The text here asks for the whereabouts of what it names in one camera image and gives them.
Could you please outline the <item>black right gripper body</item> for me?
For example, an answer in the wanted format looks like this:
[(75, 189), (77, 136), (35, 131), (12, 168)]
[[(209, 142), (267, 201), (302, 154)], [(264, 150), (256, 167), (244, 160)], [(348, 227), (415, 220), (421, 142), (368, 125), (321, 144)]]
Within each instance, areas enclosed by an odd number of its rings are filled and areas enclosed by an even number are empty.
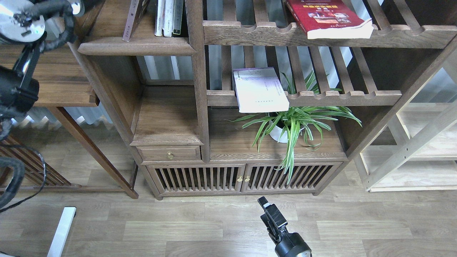
[(275, 252), (279, 257), (311, 257), (312, 251), (299, 233), (288, 232), (287, 220), (275, 204), (261, 204), (265, 214), (261, 220), (267, 227), (270, 238), (276, 244)]

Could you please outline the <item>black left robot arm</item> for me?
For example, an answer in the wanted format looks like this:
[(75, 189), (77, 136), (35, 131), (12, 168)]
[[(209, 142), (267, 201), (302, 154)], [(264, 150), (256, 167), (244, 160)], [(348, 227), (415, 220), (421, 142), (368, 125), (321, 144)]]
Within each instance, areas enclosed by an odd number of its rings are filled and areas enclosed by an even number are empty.
[[(39, 98), (39, 82), (33, 73), (43, 52), (73, 43), (75, 18), (98, 5), (98, 0), (2, 0), (0, 32), (2, 45), (23, 45), (13, 68), (1, 67), (1, 140), (11, 131), (12, 120), (24, 117)], [(64, 29), (47, 40), (46, 21), (62, 17)]]

